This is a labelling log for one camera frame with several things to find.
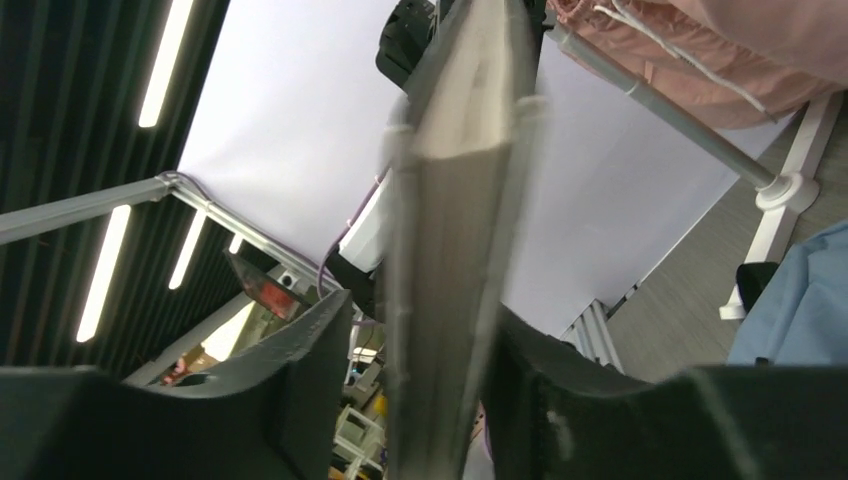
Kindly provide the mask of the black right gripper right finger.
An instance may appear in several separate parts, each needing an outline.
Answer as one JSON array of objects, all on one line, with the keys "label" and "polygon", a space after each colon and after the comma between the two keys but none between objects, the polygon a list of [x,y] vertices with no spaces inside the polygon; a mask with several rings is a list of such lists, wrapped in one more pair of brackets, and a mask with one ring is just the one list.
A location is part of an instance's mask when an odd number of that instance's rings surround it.
[{"label": "black right gripper right finger", "polygon": [[509,309],[482,395],[499,479],[843,479],[842,367],[603,367]]}]

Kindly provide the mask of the black notebook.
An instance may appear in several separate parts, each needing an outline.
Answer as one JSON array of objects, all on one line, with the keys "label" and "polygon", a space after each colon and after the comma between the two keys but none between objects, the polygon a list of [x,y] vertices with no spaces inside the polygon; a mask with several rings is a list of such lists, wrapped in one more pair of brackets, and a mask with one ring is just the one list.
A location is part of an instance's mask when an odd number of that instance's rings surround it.
[{"label": "black notebook", "polygon": [[388,475],[458,479],[546,101],[543,7],[457,1],[399,108],[387,241]]}]

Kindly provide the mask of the blue backpack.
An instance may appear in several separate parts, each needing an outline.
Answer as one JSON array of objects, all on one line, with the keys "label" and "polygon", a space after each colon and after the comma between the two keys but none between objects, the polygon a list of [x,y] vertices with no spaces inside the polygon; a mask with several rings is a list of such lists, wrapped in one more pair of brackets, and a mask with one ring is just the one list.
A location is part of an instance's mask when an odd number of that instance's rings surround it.
[{"label": "blue backpack", "polygon": [[847,222],[794,245],[737,330],[729,365],[847,364]]}]

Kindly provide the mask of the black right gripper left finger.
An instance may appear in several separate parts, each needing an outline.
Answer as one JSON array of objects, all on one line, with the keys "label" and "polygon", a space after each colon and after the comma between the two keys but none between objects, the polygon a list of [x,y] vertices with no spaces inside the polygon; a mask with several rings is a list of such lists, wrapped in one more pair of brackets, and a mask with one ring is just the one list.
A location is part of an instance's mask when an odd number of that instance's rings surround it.
[{"label": "black right gripper left finger", "polygon": [[91,368],[1,372],[5,479],[324,479],[348,364],[336,291],[287,328],[178,385]]}]

